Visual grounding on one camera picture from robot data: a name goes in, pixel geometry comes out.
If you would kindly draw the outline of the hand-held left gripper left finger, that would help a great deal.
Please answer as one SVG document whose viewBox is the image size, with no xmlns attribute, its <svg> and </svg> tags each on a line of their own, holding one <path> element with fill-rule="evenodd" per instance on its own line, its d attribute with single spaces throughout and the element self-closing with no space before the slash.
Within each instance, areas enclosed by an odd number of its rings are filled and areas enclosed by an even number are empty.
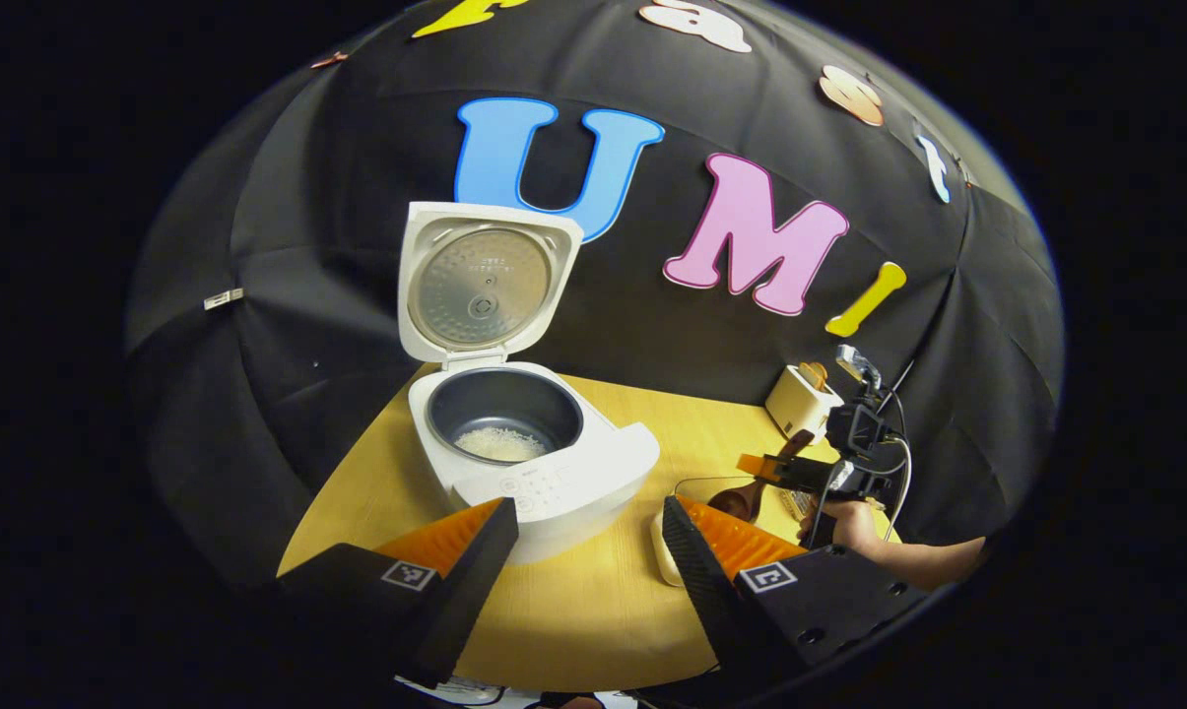
<svg viewBox="0 0 1187 709">
<path fill-rule="evenodd" d="M 453 677 L 516 542 L 515 498 L 493 498 L 377 547 L 326 547 L 278 575 L 275 600 L 335 657 L 434 686 Z"/>
</svg>

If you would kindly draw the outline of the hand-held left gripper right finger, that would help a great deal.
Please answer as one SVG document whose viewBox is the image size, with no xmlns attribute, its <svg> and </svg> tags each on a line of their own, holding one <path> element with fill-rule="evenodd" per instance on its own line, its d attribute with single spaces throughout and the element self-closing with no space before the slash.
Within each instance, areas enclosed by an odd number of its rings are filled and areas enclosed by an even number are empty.
<svg viewBox="0 0 1187 709">
<path fill-rule="evenodd" d="M 846 661 L 928 597 L 850 547 L 805 550 L 684 495 L 662 539 L 722 672 L 760 686 Z"/>
</svg>

